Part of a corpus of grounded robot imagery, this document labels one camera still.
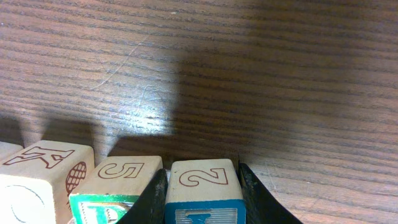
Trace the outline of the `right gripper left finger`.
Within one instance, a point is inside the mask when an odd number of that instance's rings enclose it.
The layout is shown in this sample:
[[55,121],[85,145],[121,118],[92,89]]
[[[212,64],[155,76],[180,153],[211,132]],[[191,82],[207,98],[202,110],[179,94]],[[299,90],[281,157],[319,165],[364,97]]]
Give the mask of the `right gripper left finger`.
[[159,169],[128,212],[117,224],[163,224],[167,194],[167,171]]

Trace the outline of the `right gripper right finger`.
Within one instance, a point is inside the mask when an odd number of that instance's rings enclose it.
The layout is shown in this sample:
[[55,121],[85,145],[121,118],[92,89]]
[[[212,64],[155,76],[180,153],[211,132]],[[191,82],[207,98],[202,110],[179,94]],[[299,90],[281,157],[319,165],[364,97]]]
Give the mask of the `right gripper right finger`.
[[246,206],[246,223],[302,224],[273,197],[247,164],[239,163],[238,179]]

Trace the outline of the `green R block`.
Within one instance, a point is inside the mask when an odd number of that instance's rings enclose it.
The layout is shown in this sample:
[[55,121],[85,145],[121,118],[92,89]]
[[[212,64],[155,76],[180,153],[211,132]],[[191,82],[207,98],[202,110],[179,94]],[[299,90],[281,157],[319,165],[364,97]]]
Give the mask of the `green R block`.
[[69,195],[75,223],[116,223],[161,168],[160,156],[107,157]]

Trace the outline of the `blue L block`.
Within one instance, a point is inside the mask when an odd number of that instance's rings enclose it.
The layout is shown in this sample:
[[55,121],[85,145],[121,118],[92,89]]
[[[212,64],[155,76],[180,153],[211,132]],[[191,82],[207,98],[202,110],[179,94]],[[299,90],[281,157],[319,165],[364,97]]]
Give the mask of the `blue L block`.
[[232,161],[174,162],[165,199],[165,222],[245,224],[246,207]]

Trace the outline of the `yellow O block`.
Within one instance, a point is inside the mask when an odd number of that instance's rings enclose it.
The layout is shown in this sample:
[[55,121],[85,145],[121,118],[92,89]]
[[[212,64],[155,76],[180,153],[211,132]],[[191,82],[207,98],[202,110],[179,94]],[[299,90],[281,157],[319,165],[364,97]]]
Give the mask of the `yellow O block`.
[[94,167],[91,146],[48,140],[1,161],[1,223],[68,223],[69,196]]

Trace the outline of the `yellow C block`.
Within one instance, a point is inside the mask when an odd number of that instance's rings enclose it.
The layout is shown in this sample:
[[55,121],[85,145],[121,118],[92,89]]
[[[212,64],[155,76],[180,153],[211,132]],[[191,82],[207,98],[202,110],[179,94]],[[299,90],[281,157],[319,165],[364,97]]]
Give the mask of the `yellow C block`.
[[0,142],[0,160],[3,160],[20,150],[23,150],[23,147],[20,145]]

